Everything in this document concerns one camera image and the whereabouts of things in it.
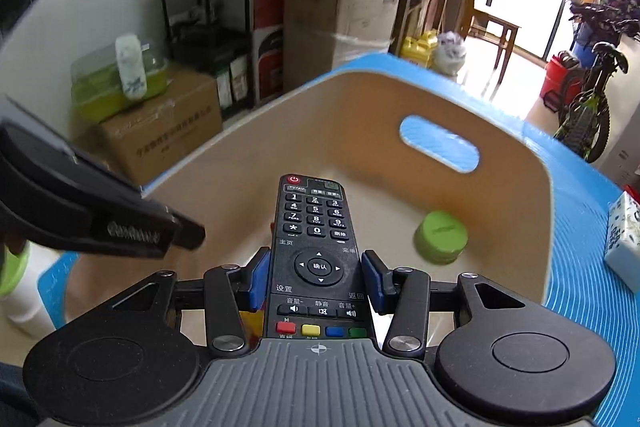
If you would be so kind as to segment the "green black bicycle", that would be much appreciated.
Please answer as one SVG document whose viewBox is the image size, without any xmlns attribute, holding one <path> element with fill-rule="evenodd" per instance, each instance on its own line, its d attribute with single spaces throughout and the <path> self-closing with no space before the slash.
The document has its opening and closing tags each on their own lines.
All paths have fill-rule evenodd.
<svg viewBox="0 0 640 427">
<path fill-rule="evenodd" d="M 606 85 L 616 72 L 626 74 L 629 69 L 626 56 L 617 46 L 621 36 L 639 38 L 639 22 L 622 17 L 618 9 L 582 0 L 570 0 L 570 12 L 574 20 L 604 29 L 614 39 L 597 39 L 591 47 L 593 64 L 569 72 L 559 93 L 559 128 L 553 138 L 592 164 L 604 152 L 610 135 Z"/>
</svg>

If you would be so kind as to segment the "floor cardboard box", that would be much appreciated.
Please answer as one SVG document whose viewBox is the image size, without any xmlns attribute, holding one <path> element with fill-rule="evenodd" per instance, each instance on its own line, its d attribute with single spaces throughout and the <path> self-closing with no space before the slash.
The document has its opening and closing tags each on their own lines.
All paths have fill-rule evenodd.
<svg viewBox="0 0 640 427">
<path fill-rule="evenodd" d="M 148 184 L 221 132 L 216 80 L 171 69 L 165 93 L 107 119 L 100 130 L 125 176 Z"/>
</svg>

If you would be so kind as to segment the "tissue box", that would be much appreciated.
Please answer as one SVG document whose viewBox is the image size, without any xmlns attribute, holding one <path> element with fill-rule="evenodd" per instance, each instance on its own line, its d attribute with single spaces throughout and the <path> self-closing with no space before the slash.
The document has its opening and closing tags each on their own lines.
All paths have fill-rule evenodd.
<svg viewBox="0 0 640 427">
<path fill-rule="evenodd" d="M 640 291 L 639 204 L 627 192 L 610 206 L 604 262 L 634 293 Z"/>
</svg>

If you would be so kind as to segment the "green lid jar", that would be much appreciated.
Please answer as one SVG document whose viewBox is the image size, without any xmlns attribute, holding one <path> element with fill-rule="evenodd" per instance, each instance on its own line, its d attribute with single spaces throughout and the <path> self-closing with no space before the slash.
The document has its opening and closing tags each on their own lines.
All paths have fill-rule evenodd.
<svg viewBox="0 0 640 427">
<path fill-rule="evenodd" d="M 465 225 L 445 210 L 427 213 L 414 233 L 416 251 L 436 265 L 456 261 L 468 242 L 469 233 Z"/>
</svg>

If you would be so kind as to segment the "wooden chair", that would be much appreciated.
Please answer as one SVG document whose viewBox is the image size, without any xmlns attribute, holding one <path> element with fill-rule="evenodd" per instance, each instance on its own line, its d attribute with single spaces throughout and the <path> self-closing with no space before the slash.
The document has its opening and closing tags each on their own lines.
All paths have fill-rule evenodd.
<svg viewBox="0 0 640 427">
<path fill-rule="evenodd" d="M 498 72 L 498 78 L 494 92 L 497 92 L 506 77 L 506 70 L 515 48 L 515 40 L 520 26 L 491 12 L 477 9 L 475 0 L 463 0 L 459 29 L 463 39 L 472 37 L 491 43 L 496 47 L 494 71 Z"/>
</svg>

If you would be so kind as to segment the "green plastic container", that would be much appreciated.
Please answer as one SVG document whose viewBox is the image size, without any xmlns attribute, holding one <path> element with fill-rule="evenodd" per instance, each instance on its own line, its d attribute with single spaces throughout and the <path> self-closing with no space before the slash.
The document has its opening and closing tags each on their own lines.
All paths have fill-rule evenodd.
<svg viewBox="0 0 640 427">
<path fill-rule="evenodd" d="M 136 34 L 78 58 L 70 66 L 70 95 L 81 118 L 99 124 L 123 110 L 163 94 L 168 63 L 162 50 Z"/>
</svg>

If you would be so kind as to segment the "black metal shelf rack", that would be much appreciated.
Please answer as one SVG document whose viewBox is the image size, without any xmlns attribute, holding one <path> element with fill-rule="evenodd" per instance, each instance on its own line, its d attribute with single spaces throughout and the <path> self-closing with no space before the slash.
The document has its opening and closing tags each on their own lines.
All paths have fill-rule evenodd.
<svg viewBox="0 0 640 427">
<path fill-rule="evenodd" d="M 196 17 L 190 20 L 176 20 L 168 0 L 160 0 L 168 57 L 218 81 L 224 120 L 255 106 L 252 0 L 240 3 L 242 23 L 231 27 L 221 20 L 222 9 L 214 0 L 195 0 Z"/>
</svg>

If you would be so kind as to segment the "large stacked cardboard box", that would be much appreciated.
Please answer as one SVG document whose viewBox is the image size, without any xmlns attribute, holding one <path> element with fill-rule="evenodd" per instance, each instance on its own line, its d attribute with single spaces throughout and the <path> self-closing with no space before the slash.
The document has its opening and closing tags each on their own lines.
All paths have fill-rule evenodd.
<svg viewBox="0 0 640 427">
<path fill-rule="evenodd" d="M 392 43 L 399 0 L 284 0 L 283 89 Z"/>
</svg>

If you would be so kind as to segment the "white plastic bag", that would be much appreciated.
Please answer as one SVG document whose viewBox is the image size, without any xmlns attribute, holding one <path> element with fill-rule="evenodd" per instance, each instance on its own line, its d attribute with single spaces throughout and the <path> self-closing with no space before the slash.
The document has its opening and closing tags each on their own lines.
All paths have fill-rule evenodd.
<svg viewBox="0 0 640 427">
<path fill-rule="evenodd" d="M 437 36 L 437 46 L 433 52 L 433 67 L 439 74 L 456 77 L 465 64 L 464 40 L 453 31 Z"/>
</svg>

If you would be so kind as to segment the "yellow oil jug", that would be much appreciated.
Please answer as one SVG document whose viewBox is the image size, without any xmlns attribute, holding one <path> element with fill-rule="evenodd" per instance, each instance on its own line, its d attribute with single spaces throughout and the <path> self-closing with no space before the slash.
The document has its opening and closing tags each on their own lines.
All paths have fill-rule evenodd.
<svg viewBox="0 0 640 427">
<path fill-rule="evenodd" d="M 406 37 L 400 50 L 400 57 L 424 68 L 433 65 L 433 54 L 438 47 L 438 33 L 432 29 L 420 38 Z"/>
</svg>

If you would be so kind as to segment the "beige plastic storage bin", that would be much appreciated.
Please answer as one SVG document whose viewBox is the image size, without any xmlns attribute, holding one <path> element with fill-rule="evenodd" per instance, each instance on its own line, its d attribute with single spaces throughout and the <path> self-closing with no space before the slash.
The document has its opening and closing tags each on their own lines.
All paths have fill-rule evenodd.
<svg viewBox="0 0 640 427">
<path fill-rule="evenodd" d="M 198 251 L 163 259 L 81 256 L 66 293 L 69 317 L 151 273 L 183 280 L 242 265 L 271 239 L 281 176 L 345 187 L 360 249 L 438 281 L 484 275 L 542 303 L 553 239 L 550 174 L 536 154 L 473 107 L 382 72 L 342 72 L 290 93 L 205 143 L 148 188 L 152 199 L 204 225 Z M 460 220 L 469 242 L 436 265 L 414 246 L 432 210 Z"/>
</svg>

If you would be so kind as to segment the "black remote control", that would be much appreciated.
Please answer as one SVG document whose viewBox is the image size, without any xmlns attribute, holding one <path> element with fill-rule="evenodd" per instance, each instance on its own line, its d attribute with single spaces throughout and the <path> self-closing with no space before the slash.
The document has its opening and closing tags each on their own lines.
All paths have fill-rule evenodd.
<svg viewBox="0 0 640 427">
<path fill-rule="evenodd" d="M 298 173 L 280 179 L 264 336 L 374 336 L 344 187 L 335 181 Z"/>
</svg>

